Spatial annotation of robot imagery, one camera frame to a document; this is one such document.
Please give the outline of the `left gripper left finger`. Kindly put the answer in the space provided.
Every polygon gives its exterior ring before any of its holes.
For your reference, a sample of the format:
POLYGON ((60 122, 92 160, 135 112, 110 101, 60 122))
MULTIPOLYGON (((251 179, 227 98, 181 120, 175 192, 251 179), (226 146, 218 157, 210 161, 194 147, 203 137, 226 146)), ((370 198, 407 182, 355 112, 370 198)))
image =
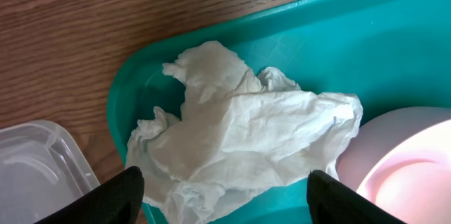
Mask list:
POLYGON ((37 224, 134 224, 144 195, 144 178, 131 166, 37 224))

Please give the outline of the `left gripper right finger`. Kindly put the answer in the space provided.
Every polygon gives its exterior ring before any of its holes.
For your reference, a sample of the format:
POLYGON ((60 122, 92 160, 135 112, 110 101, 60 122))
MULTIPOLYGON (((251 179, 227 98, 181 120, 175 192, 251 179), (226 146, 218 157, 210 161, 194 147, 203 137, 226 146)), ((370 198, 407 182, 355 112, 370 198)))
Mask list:
POLYGON ((307 178, 313 224, 404 224, 322 170, 307 178))

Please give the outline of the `small white napkin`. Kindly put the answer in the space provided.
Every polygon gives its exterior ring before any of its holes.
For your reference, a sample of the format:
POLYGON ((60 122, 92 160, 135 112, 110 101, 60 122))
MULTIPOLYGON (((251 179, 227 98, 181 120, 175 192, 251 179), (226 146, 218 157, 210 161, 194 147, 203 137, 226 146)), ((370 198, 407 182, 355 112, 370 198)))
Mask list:
POLYGON ((359 131, 357 96, 304 91, 274 67, 255 73, 217 41, 185 50, 163 73, 185 86, 181 114, 155 107, 139 120, 126 163, 169 223, 217 220, 313 170, 336 176, 359 131))

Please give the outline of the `clear plastic waste bin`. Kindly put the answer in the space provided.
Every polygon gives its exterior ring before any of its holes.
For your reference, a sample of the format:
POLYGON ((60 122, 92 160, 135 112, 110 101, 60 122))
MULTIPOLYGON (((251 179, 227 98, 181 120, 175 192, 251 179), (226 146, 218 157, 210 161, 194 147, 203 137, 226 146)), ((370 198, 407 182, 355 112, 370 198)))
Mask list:
POLYGON ((71 134, 49 120, 1 129, 1 222, 36 223, 99 186, 71 134))

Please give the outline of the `pink shallow bowl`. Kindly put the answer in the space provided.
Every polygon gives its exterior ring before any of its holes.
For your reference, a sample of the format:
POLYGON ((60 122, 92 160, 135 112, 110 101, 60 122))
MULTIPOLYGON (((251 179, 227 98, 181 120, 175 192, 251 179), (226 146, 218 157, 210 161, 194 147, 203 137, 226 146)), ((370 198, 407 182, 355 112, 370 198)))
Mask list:
POLYGON ((342 184, 406 223, 449 223, 450 109, 401 108, 370 120, 336 169, 342 184))

